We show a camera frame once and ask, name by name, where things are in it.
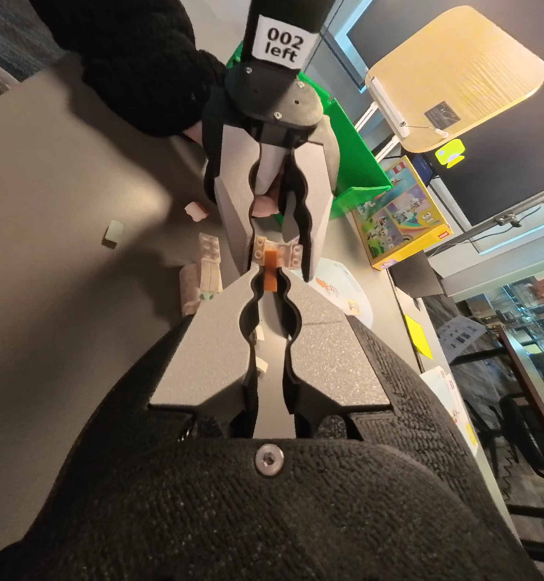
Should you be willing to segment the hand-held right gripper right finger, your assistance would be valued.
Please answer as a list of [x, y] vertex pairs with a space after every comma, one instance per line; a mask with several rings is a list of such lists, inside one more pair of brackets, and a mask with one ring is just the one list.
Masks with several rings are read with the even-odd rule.
[[281, 323], [288, 335], [283, 397], [297, 438], [312, 438], [323, 420], [351, 414], [389, 412], [392, 403], [358, 333], [355, 317], [293, 274], [277, 276]]

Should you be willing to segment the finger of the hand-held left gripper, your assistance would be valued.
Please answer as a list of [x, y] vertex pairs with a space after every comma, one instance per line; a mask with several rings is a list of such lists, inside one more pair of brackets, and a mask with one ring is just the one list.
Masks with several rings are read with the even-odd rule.
[[338, 141], [329, 119], [287, 155], [281, 180], [282, 237], [302, 245], [300, 269], [310, 282], [317, 271], [338, 177]]
[[250, 178], [259, 165], [260, 145], [242, 127], [205, 120], [204, 149], [231, 256], [243, 275], [252, 263], [254, 192]]

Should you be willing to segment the white lego assembly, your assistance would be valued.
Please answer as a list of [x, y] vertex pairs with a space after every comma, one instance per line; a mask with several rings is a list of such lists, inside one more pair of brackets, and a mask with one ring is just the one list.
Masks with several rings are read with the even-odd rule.
[[253, 241], [252, 262], [267, 267], [302, 268], [303, 246], [297, 243], [278, 243], [265, 236], [255, 236]]

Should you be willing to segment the orange lego piece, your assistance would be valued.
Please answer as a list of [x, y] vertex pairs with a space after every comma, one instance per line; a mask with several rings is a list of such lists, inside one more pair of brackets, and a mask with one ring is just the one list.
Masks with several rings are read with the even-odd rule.
[[263, 251], [264, 292], [277, 291], [278, 270], [290, 265], [291, 252], [290, 245], [266, 242]]

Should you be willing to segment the beige lego piece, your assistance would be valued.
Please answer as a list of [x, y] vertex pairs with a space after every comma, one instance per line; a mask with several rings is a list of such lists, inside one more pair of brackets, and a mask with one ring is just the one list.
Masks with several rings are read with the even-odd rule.
[[182, 316], [194, 315], [200, 306], [199, 274], [197, 265], [190, 263], [180, 271], [180, 298]]

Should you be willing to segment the white green lego build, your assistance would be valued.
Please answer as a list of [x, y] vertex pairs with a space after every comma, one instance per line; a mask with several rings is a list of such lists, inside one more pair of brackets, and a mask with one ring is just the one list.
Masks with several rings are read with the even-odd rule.
[[201, 301], [211, 300], [223, 291], [220, 265], [221, 251], [218, 237], [200, 232], [197, 271]]

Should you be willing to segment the colourful lego set box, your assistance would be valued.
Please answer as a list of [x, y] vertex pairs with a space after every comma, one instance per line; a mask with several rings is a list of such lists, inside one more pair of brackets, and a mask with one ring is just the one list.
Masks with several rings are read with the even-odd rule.
[[370, 266], [379, 271], [453, 235], [409, 157], [400, 157], [385, 175], [391, 189], [351, 213]]

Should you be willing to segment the pale green lego brick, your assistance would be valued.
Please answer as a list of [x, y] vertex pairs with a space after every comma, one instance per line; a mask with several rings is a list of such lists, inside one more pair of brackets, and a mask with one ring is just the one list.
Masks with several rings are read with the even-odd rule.
[[101, 240], [101, 244], [110, 249], [115, 249], [118, 243], [121, 241], [124, 234], [124, 225], [122, 222], [117, 220], [110, 221], [103, 238]]

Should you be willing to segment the person's left hand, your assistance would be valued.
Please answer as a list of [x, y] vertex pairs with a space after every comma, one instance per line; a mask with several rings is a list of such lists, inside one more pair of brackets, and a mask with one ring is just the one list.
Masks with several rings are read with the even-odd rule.
[[282, 175], [278, 174], [270, 185], [268, 191], [254, 198], [252, 217], [264, 218], [279, 213], [278, 200], [280, 197]]

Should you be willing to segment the green plastic tray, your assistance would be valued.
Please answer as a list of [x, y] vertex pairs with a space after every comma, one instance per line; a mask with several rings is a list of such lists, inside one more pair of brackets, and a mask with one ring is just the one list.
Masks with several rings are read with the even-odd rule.
[[[239, 62], [242, 44], [233, 53], [227, 65], [229, 69]], [[334, 190], [334, 200], [329, 220], [347, 214], [356, 206], [372, 200], [379, 193], [384, 193], [391, 187], [384, 171], [379, 167], [375, 157], [363, 142], [357, 130], [348, 119], [341, 105], [334, 98], [326, 94], [322, 88], [299, 73], [299, 85], [306, 83], [313, 88], [321, 100], [322, 119], [329, 119], [338, 141], [338, 176]], [[274, 179], [276, 171], [273, 165], [278, 159], [280, 166], [284, 166], [287, 155], [292, 149], [280, 146], [259, 143], [260, 161], [253, 169], [250, 182], [254, 197], [265, 193], [263, 181], [267, 176]]]

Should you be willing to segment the yellow sticky note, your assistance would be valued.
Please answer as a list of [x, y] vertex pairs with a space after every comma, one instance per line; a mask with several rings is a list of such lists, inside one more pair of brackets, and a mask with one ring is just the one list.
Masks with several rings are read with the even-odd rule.
[[404, 315], [404, 319], [409, 337], [417, 352], [428, 359], [433, 359], [433, 354], [422, 325], [406, 314]]

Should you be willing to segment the black sheet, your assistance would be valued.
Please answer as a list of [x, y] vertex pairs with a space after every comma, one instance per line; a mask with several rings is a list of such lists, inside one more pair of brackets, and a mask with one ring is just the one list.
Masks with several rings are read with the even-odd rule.
[[412, 299], [445, 294], [440, 277], [424, 251], [419, 251], [387, 269], [394, 285]]

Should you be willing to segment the printed paper sheet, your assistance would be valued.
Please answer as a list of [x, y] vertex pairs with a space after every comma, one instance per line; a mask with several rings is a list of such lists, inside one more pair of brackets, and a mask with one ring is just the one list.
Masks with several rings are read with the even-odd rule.
[[487, 331], [487, 327], [471, 318], [455, 316], [436, 330], [444, 357], [451, 364], [472, 343]]

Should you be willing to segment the light wooden panel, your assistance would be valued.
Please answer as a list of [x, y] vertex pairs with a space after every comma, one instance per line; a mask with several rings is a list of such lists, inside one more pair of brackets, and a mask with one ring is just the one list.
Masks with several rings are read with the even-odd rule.
[[374, 64], [365, 84], [401, 146], [427, 153], [530, 98], [544, 60], [462, 5]]

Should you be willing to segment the black office chair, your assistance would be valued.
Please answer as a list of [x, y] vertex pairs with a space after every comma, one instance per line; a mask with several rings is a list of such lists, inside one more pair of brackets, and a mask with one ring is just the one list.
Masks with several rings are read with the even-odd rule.
[[514, 462], [519, 463], [519, 454], [544, 479], [544, 422], [529, 404], [518, 404], [526, 398], [523, 392], [508, 394], [499, 401], [499, 409], [490, 406], [496, 416], [498, 427], [488, 425], [472, 405], [466, 402], [473, 427], [484, 452], [489, 452], [492, 472], [499, 476], [496, 439], [503, 438], [508, 444]]

